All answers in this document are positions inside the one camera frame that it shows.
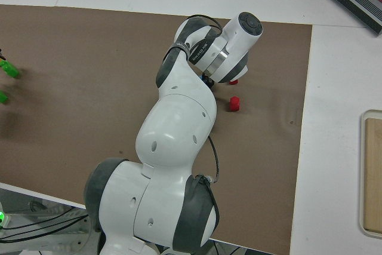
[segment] green light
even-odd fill
[[[5,214],[0,211],[0,223],[4,221]]]

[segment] red block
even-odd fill
[[[240,109],[240,98],[239,97],[232,97],[229,101],[229,109],[231,112],[236,112]]]

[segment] wooden board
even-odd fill
[[[138,161],[135,137],[185,17],[0,5],[0,20],[0,47],[21,70],[20,79],[0,78],[10,98],[0,106],[0,182],[83,203],[99,162]],[[221,214],[212,237],[289,254],[312,27],[263,26],[249,72],[238,85],[212,88]],[[228,111],[232,96],[238,112]],[[206,142],[193,171],[214,175],[214,165]]]
[[[364,161],[363,226],[382,234],[382,119],[366,120]]]

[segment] white tabletop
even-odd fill
[[[0,0],[0,3],[176,15],[202,13],[223,18],[250,11],[262,21],[313,24],[291,254],[382,253],[382,239],[367,237],[358,225],[360,115],[368,109],[382,109],[382,37],[364,28],[333,0]],[[29,193],[3,184],[0,188]],[[40,197],[52,200],[50,196]]]

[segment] white robotic arm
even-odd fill
[[[248,70],[248,50],[262,26],[252,14],[240,13],[223,30],[215,26],[216,32],[205,18],[189,17],[179,27],[159,69],[159,100],[135,143],[142,164],[108,159],[88,179],[85,204],[93,228],[106,234],[101,255],[156,254],[147,242],[194,253],[217,226],[210,183],[192,176],[216,102],[187,61],[215,82],[238,79]]]

